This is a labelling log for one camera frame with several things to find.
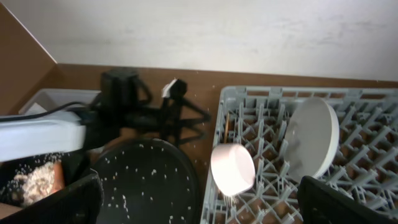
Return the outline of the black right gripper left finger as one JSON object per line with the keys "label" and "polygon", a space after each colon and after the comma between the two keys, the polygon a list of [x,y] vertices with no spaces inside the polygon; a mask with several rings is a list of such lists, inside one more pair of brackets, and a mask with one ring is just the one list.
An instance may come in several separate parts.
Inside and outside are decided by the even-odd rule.
{"label": "black right gripper left finger", "polygon": [[33,205],[1,219],[1,223],[96,223],[102,205],[103,188],[100,178],[98,174],[89,174]]}

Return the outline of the orange carrot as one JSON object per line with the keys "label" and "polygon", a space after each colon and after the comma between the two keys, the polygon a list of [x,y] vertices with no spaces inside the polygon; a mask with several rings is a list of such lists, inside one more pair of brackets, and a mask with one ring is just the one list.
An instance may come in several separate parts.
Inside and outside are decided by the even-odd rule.
{"label": "orange carrot", "polygon": [[59,190],[62,190],[65,187],[62,163],[56,162],[53,165],[53,170],[54,170],[54,180],[53,180],[53,186],[51,189],[52,194]]}

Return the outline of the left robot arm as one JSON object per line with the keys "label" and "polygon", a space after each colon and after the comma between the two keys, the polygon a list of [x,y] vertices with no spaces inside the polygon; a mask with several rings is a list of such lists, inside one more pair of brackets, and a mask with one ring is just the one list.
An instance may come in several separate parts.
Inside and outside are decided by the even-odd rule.
{"label": "left robot arm", "polygon": [[1,160],[110,148],[69,185],[1,219],[2,223],[198,223],[200,190],[182,129],[201,139],[210,115],[174,79],[163,103],[135,70],[104,72],[91,103],[73,101],[39,114],[1,118]]}

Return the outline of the pink bowl with food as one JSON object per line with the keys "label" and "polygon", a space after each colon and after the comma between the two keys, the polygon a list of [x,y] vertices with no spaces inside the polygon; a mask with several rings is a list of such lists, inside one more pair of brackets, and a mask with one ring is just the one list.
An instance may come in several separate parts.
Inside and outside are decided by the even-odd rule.
{"label": "pink bowl with food", "polygon": [[237,143],[217,145],[211,153],[210,169],[216,186],[227,197],[249,190],[256,178],[249,151]]}

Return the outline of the grey plate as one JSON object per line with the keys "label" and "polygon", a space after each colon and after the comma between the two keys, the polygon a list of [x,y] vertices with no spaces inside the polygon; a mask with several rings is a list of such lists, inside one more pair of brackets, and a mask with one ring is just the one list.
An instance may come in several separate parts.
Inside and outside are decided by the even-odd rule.
{"label": "grey plate", "polygon": [[339,137],[338,117],[326,101],[309,98],[299,104],[285,132],[288,176],[296,182],[306,175],[321,177],[334,160]]}

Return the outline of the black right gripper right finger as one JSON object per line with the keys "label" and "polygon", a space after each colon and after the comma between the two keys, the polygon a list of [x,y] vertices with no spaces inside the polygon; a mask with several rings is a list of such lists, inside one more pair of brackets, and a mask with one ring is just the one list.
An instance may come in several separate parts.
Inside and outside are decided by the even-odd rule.
{"label": "black right gripper right finger", "polygon": [[396,224],[310,176],[302,178],[297,200],[303,224]]}

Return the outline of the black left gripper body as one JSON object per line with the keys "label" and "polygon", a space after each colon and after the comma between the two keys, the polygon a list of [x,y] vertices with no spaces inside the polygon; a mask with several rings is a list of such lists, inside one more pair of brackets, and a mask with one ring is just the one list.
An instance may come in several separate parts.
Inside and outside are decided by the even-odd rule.
{"label": "black left gripper body", "polygon": [[83,110],[86,126],[84,150],[102,147],[120,136],[120,129],[159,133],[166,140],[173,135],[166,122],[166,107],[150,108],[152,93],[135,69],[112,69],[101,74],[100,93]]}

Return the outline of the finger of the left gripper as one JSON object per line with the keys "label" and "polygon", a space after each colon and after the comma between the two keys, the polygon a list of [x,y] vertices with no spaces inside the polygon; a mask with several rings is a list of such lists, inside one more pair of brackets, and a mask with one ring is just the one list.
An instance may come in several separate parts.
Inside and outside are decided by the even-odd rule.
{"label": "finger of the left gripper", "polygon": [[167,122],[175,127],[194,127],[211,121],[209,112],[185,97],[167,98]]}
{"label": "finger of the left gripper", "polygon": [[174,146],[181,146],[192,141],[204,139],[206,132],[201,129],[178,129],[172,132],[169,138]]}

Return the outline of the wooden chopstick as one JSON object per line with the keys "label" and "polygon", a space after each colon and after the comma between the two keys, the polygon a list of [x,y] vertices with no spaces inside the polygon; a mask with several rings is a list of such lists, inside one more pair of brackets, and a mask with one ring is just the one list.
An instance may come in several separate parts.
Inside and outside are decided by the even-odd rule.
{"label": "wooden chopstick", "polygon": [[230,113],[227,112],[225,126],[224,126],[224,137],[223,137],[224,144],[228,143],[229,118],[230,118]]}

